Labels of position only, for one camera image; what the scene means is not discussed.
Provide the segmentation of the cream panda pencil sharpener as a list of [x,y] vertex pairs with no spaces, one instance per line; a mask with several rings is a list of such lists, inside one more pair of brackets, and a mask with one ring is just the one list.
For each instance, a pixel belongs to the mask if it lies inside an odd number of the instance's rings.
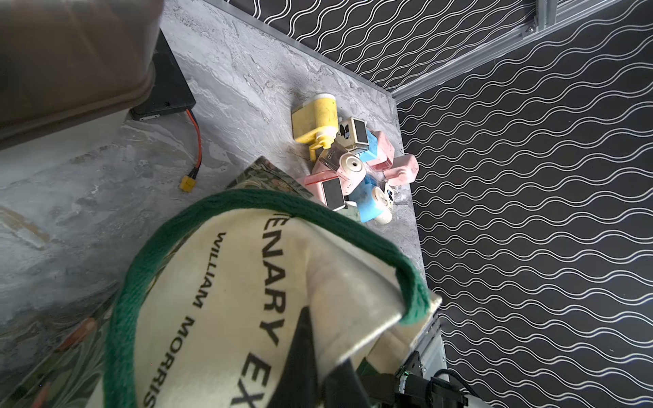
[[378,187],[379,193],[377,193],[378,198],[381,199],[381,203],[384,205],[384,208],[374,220],[378,224],[389,224],[393,219],[393,211],[395,204],[395,192],[389,186],[385,185],[383,188]]

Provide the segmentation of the pink rounded pencil sharpener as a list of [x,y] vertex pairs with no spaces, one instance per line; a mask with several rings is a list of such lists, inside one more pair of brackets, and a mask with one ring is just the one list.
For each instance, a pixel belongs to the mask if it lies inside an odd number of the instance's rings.
[[392,187],[409,185],[417,178],[418,171],[417,158],[412,154],[406,154],[396,158],[393,166],[384,170],[384,178],[386,184]]

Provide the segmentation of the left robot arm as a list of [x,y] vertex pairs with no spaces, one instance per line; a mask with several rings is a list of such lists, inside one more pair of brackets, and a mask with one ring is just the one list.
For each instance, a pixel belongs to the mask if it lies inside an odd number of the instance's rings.
[[268,407],[488,407],[462,377],[439,370],[432,378],[417,374],[415,352],[397,374],[361,377],[350,362],[324,380],[317,377],[311,313],[305,307],[292,338],[281,379]]

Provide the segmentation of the blue pencil sharpener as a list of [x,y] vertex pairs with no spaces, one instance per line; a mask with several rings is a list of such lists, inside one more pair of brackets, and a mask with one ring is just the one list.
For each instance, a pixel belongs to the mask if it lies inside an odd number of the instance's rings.
[[368,146],[358,156],[363,163],[370,163],[379,157],[379,143],[378,138],[370,130],[366,130],[366,135]]

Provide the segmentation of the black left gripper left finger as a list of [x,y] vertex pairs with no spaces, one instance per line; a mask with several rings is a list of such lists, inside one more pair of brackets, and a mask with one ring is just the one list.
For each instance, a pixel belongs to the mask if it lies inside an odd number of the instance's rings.
[[285,367],[268,407],[315,407],[318,379],[314,335],[309,307],[301,309]]

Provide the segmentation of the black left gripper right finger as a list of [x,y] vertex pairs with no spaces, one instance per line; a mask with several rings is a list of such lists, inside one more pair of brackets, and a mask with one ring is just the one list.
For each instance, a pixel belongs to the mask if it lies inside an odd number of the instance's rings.
[[335,368],[322,386],[323,406],[326,408],[370,408],[367,392],[350,360]]

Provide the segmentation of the cream tote bag green handles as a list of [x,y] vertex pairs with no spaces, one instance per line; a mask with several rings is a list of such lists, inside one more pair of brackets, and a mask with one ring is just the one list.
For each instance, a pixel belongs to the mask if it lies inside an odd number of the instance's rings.
[[436,301],[391,241],[265,158],[159,228],[4,407],[268,407],[301,309],[319,381]]

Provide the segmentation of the pink box pencil sharpener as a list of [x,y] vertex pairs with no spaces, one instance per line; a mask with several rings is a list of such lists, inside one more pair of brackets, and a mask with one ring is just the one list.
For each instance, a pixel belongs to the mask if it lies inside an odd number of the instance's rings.
[[396,149],[385,132],[374,131],[372,135],[377,139],[377,157],[369,161],[368,166],[378,172],[390,169],[394,164]]

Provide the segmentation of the gold square pencil sharpener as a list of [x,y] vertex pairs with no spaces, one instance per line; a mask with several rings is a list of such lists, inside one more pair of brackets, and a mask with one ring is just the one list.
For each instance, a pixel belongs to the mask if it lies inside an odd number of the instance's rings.
[[353,154],[368,151],[369,139],[366,123],[355,117],[341,121],[338,125],[336,142]]

